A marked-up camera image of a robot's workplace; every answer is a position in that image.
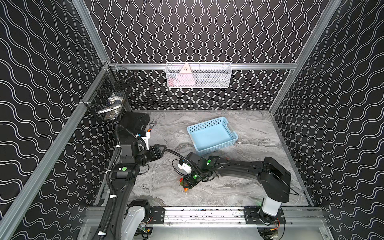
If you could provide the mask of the light blue perforated plastic basket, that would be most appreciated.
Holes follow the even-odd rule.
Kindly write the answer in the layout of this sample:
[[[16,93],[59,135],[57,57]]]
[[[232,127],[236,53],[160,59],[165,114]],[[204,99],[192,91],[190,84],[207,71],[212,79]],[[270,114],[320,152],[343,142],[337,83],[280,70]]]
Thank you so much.
[[[187,132],[199,156],[230,147],[239,138],[225,117],[188,126]]]

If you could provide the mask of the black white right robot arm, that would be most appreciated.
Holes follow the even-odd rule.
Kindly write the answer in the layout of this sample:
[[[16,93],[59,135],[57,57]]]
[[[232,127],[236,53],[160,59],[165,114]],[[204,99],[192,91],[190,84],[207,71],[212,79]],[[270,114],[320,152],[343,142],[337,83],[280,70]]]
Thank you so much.
[[[209,156],[205,159],[189,153],[186,158],[178,161],[178,170],[182,171],[184,189],[192,189],[198,183],[220,177],[256,180],[266,193],[262,203],[262,214],[270,217],[276,217],[281,205],[290,200],[292,175],[271,157],[265,157],[262,161],[242,162],[218,156]]]

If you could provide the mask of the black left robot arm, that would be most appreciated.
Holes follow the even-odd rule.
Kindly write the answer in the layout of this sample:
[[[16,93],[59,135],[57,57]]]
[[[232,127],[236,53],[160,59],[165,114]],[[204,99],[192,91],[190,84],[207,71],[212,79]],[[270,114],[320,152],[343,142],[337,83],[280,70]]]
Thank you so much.
[[[118,154],[106,171],[106,184],[110,190],[107,204],[94,234],[94,240],[120,240],[128,198],[140,175],[140,167],[159,160],[167,148],[148,146],[144,139],[122,125],[116,125]]]

